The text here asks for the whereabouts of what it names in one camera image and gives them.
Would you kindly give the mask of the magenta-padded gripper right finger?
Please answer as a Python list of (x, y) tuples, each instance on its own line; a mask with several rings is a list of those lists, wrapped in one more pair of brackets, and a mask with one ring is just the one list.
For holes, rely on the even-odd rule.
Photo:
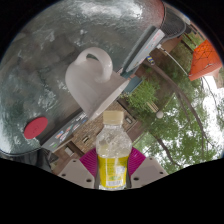
[(136, 148), (132, 148), (128, 159), (128, 189), (146, 186), (167, 175), (168, 173), (154, 157), (146, 157)]

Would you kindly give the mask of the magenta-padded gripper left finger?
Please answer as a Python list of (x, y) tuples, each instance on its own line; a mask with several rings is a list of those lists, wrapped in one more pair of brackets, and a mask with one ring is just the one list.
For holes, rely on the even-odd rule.
[(99, 174), (96, 149), (91, 149), (80, 159), (71, 159), (58, 176), (84, 188), (98, 189)]

